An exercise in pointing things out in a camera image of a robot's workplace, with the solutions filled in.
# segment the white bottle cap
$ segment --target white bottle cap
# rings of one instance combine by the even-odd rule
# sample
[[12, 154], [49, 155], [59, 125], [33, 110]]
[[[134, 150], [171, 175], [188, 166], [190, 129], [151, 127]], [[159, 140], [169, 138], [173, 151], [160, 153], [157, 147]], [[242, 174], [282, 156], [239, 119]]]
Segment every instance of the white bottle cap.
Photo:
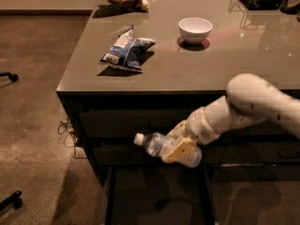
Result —
[[134, 137], [134, 144], [141, 146], [143, 144], [143, 134], [137, 133]]

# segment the robotic hand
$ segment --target robotic hand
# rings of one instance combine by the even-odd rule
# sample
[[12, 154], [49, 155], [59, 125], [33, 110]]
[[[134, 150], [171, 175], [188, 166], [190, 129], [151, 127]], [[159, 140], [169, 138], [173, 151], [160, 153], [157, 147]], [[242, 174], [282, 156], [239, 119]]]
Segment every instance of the robotic hand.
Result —
[[253, 74], [240, 74], [228, 83], [226, 97], [194, 111], [167, 136], [178, 142], [163, 158], [173, 162], [193, 153], [197, 144], [209, 144], [231, 129], [246, 128], [270, 120], [300, 138], [300, 100], [279, 91]]

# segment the floor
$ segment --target floor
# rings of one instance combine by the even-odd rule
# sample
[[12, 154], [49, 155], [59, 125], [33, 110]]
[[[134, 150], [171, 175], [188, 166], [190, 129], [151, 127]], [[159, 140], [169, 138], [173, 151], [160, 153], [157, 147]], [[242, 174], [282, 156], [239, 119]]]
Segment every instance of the floor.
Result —
[[[0, 201], [22, 191], [23, 206], [0, 224], [99, 224], [103, 189], [74, 142], [56, 87], [87, 16], [0, 16]], [[300, 224], [300, 183], [213, 183], [220, 224]]]

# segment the open drawer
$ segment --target open drawer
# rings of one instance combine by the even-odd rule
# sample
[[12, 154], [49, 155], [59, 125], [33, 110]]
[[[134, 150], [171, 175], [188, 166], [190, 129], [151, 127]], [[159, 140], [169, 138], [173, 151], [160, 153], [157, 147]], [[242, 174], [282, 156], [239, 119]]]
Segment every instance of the open drawer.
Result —
[[202, 166], [111, 166], [102, 225], [218, 224]]

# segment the bottle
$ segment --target bottle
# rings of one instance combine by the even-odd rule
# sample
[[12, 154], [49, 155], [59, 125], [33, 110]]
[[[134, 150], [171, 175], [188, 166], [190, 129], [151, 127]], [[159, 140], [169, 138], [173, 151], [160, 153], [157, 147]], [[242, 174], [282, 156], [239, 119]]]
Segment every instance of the bottle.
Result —
[[[152, 157], [163, 158], [172, 150], [176, 144], [176, 139], [166, 137], [158, 132], [143, 135], [137, 133], [134, 138], [134, 143], [136, 145], [145, 148], [147, 153]], [[185, 157], [180, 157], [176, 162], [181, 163], [189, 168], [195, 168], [199, 165], [202, 159], [202, 151], [197, 146], [195, 151]]]

